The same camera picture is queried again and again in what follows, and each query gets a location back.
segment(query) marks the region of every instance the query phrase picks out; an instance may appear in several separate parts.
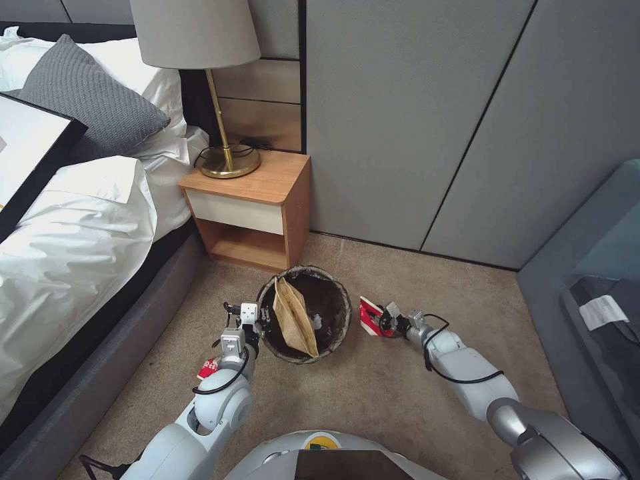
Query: table lamp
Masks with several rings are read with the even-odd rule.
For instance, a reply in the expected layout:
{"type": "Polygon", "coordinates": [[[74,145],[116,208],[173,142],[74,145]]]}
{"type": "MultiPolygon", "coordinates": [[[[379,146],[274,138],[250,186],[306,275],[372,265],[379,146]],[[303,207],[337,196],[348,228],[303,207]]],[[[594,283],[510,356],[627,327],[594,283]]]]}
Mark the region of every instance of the table lamp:
{"type": "Polygon", "coordinates": [[[131,10],[144,63],[207,74],[222,146],[208,150],[201,172],[234,178],[258,168],[258,150],[227,140],[211,71],[260,58],[248,1],[131,0],[131,10]]]}

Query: white bedding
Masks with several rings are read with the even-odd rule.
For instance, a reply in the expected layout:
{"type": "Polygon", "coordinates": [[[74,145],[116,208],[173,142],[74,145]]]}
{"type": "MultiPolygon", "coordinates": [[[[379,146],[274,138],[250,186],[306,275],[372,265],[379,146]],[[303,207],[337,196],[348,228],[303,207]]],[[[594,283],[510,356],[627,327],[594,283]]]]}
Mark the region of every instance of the white bedding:
{"type": "MultiPolygon", "coordinates": [[[[53,44],[16,30],[0,36],[0,91],[22,88],[53,44]]],[[[178,72],[144,65],[136,39],[80,46],[171,124],[134,158],[58,170],[0,243],[0,423],[31,374],[130,280],[152,243],[188,220],[177,183],[209,142],[186,126],[178,72]]]]}
{"type": "Polygon", "coordinates": [[[186,139],[176,139],[179,160],[164,155],[137,156],[147,174],[151,196],[158,212],[158,227],[154,240],[180,227],[191,216],[178,182],[193,168],[200,151],[208,146],[209,136],[197,127],[187,128],[186,139]]]}
{"type": "Polygon", "coordinates": [[[58,170],[0,243],[0,423],[29,376],[140,268],[156,227],[138,160],[58,170]]]}

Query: gray lamp shade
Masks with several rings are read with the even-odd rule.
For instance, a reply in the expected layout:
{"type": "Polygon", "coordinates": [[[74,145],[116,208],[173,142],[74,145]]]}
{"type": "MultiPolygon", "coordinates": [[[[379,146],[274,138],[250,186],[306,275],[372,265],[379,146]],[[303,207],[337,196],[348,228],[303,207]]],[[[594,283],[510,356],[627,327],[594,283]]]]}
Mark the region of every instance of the gray lamp shade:
{"type": "Polygon", "coordinates": [[[247,0],[131,0],[142,60],[212,69],[260,58],[247,0]]]}

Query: beige carpet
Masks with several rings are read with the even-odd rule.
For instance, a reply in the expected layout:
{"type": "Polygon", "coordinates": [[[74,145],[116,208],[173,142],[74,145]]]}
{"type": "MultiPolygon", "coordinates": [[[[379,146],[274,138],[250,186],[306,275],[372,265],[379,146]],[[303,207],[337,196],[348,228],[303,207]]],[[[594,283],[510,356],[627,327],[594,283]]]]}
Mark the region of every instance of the beige carpet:
{"type": "MultiPolygon", "coordinates": [[[[290,365],[261,349],[253,411],[214,478],[258,443],[299,429],[370,438],[452,480],[516,478],[509,448],[467,414],[446,381],[425,370],[420,354],[402,339],[368,336],[357,318],[360,295],[441,315],[468,346],[505,370],[524,404],[565,414],[515,274],[326,235],[310,236],[303,263],[344,284],[351,328],[334,354],[312,365],[290,365]]],[[[198,369],[224,326],[222,302],[254,299],[269,278],[203,261],[174,320],[79,453],[116,465],[134,460],[191,400],[198,369]]],[[[77,460],[60,476],[80,478],[77,460]]]]}

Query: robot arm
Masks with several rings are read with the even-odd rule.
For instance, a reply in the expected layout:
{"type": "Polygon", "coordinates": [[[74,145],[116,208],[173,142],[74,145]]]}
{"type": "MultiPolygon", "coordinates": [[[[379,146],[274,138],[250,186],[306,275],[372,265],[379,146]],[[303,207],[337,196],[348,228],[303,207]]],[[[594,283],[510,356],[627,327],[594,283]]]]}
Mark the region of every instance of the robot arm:
{"type": "Polygon", "coordinates": [[[125,480],[209,480],[231,434],[246,422],[261,325],[256,303],[230,307],[240,326],[220,337],[223,356],[218,370],[194,389],[195,397],[170,425],[149,442],[131,464],[125,480]]]}
{"type": "Polygon", "coordinates": [[[496,435],[513,447],[511,462],[521,478],[630,480],[624,466],[610,458],[611,452],[604,452],[604,447],[566,418],[520,404],[504,373],[468,348],[458,335],[444,327],[434,330],[421,311],[414,310],[404,318],[393,305],[387,311],[392,312],[391,316],[396,313],[398,330],[405,330],[406,338],[424,352],[425,360],[428,356],[427,366],[430,362],[440,376],[451,382],[472,416],[488,422],[496,435]]]}

